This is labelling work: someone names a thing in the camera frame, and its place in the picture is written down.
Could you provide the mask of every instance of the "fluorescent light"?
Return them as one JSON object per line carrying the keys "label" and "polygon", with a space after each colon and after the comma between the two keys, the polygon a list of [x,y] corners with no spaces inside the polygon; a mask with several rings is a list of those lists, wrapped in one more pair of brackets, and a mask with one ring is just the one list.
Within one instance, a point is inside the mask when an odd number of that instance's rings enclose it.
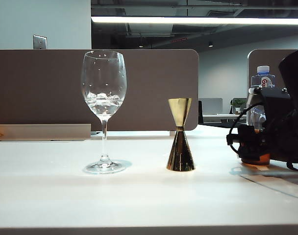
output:
{"label": "fluorescent light", "polygon": [[95,23],[131,24],[281,24],[298,25],[298,19],[210,18],[210,17],[127,17],[92,16]]}

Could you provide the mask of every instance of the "ceiling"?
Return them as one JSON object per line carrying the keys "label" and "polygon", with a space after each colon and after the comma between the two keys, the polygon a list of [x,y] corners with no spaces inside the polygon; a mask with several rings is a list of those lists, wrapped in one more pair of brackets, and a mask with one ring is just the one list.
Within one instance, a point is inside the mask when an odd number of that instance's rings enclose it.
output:
{"label": "ceiling", "polygon": [[[92,16],[298,18],[298,0],[91,0]],[[93,23],[92,48],[209,50],[298,34],[298,26]]]}

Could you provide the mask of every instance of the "bottle label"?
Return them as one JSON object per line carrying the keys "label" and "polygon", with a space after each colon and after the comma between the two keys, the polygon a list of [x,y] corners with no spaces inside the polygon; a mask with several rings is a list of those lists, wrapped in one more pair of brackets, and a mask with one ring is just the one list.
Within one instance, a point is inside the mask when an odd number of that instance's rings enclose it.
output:
{"label": "bottle label", "polygon": [[261,86],[262,87],[273,87],[271,79],[269,77],[262,77],[261,78]]}

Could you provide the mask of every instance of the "glass stem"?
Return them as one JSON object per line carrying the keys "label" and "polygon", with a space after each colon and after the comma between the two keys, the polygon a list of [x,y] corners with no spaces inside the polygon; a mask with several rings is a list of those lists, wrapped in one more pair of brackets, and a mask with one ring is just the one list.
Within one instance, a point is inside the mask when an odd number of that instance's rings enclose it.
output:
{"label": "glass stem", "polygon": [[102,120],[101,123],[102,123],[102,155],[101,155],[100,161],[107,162],[107,163],[110,164],[111,160],[109,159],[109,155],[108,155],[107,150],[106,150],[107,120],[106,119]]}

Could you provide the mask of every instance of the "bar jigger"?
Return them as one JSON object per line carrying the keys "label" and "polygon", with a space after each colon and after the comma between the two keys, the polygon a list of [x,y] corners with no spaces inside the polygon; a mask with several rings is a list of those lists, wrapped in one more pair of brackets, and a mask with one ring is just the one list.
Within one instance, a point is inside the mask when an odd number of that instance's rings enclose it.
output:
{"label": "bar jigger", "polygon": [[167,165],[167,169],[169,170],[190,171],[195,169],[192,154],[184,132],[184,125],[191,103],[191,98],[169,99],[170,109],[176,124],[176,134]]}

